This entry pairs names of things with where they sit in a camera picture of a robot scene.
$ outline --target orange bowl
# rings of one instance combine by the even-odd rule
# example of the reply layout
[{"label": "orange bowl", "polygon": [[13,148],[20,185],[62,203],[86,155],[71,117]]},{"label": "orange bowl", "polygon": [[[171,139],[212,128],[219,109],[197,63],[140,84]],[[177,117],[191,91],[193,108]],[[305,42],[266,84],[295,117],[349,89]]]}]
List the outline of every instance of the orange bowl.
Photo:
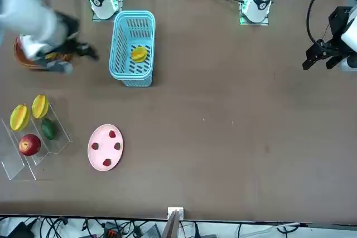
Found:
[{"label": "orange bowl", "polygon": [[[23,53],[22,47],[21,47],[21,41],[20,38],[16,38],[15,44],[13,46],[13,52],[15,55],[15,58],[19,64],[22,66],[25,66],[26,68],[29,68],[31,70],[43,70],[46,71],[46,68],[42,67],[41,65],[34,64],[33,61],[30,61],[26,56],[25,53]],[[51,55],[48,60],[54,60],[54,59],[60,59],[61,61],[71,61],[73,55],[72,54],[53,54]]]}]

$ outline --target green avocado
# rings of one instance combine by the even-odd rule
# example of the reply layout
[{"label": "green avocado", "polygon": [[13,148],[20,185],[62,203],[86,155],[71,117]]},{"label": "green avocado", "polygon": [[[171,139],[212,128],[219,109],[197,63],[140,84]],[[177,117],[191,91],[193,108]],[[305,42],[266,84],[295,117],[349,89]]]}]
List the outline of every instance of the green avocado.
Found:
[{"label": "green avocado", "polygon": [[54,139],[56,135],[56,126],[48,118],[42,120],[41,131],[47,139]]}]

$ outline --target acrylic display rack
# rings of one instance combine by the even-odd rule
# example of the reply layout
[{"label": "acrylic display rack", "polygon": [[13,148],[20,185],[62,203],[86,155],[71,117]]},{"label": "acrylic display rack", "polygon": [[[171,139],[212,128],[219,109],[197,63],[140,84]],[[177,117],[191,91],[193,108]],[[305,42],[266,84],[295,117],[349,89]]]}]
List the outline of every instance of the acrylic display rack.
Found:
[{"label": "acrylic display rack", "polygon": [[[31,117],[27,126],[22,131],[11,130],[9,126],[10,117],[1,119],[0,160],[10,180],[36,179],[35,168],[41,161],[49,154],[58,154],[68,143],[72,142],[51,104],[45,117],[55,124],[56,136],[53,140],[47,139],[42,134],[41,119]],[[20,139],[26,134],[34,134],[41,139],[41,148],[39,152],[33,156],[24,156],[18,149]]]}]

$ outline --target round pink plate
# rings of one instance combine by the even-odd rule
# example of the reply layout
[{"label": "round pink plate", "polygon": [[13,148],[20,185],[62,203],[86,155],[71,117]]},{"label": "round pink plate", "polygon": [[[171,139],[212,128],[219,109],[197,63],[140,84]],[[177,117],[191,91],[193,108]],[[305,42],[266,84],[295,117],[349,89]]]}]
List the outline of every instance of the round pink plate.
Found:
[{"label": "round pink plate", "polygon": [[88,158],[98,171],[108,171],[117,165],[124,149],[123,136],[113,125],[101,125],[90,136]]}]

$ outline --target red strawberry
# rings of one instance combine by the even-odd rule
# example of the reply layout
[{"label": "red strawberry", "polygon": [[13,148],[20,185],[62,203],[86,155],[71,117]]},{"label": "red strawberry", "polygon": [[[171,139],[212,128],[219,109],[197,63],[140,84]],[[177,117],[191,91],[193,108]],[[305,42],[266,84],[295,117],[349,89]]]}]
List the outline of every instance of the red strawberry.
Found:
[{"label": "red strawberry", "polygon": [[110,160],[109,158],[107,158],[103,162],[103,165],[106,166],[106,167],[109,167],[111,164],[112,164],[112,160]]},{"label": "red strawberry", "polygon": [[120,143],[117,142],[115,145],[114,145],[114,149],[115,150],[120,150]]},{"label": "red strawberry", "polygon": [[110,136],[111,138],[115,138],[115,137],[116,137],[115,132],[111,130],[111,131],[109,132],[109,136]]},{"label": "red strawberry", "polygon": [[93,150],[98,150],[99,149],[99,144],[97,142],[94,142],[94,143],[91,144],[91,148]]}]

